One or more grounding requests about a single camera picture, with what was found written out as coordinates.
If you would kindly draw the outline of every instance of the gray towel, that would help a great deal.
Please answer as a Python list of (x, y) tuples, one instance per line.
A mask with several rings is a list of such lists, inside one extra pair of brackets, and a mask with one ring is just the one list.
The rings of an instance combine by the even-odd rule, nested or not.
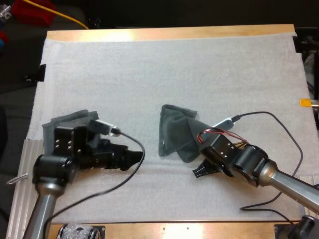
[(173, 105), (163, 105), (159, 122), (159, 155), (168, 156), (173, 152), (185, 163), (199, 155), (197, 134), (210, 126), (195, 120), (197, 111)]

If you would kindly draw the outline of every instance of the wooden board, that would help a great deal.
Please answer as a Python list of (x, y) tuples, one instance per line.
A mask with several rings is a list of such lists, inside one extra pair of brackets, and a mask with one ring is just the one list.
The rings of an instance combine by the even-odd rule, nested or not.
[(294, 32), (292, 24), (247, 25), (247, 26), (204, 26), (141, 29), (103, 29), (48, 31), (47, 38), (59, 41), (137, 41), (179, 38), (203, 38), (225, 36), (254, 36)]
[[(274, 223), (126, 223), (105, 226), (106, 239), (275, 239)], [(56, 239), (62, 225), (52, 225)]]
[[(59, 41), (108, 42), (254, 36), (294, 32), (292, 24), (208, 26), (181, 28), (103, 29), (49, 31), (47, 38)], [(126, 223), (98, 224), (106, 227), (107, 239), (274, 239), (275, 222), (264, 223)], [(56, 239), (62, 225), (52, 225), (49, 239)]]

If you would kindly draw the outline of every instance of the gray cloth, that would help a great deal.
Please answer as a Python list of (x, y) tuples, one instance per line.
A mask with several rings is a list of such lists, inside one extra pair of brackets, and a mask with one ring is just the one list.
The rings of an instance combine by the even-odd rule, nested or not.
[(90, 120), (98, 120), (99, 116), (96, 111), (89, 112), (81, 110), (66, 116), (60, 116), (51, 119), (50, 123), (45, 123), (43, 127), (44, 152), (52, 153), (54, 150), (54, 129), (63, 122), (73, 122), (78, 125), (87, 124)]
[(159, 155), (177, 152), (189, 163), (199, 155), (196, 136), (210, 126), (195, 120), (197, 111), (173, 105), (163, 105), (159, 122)]

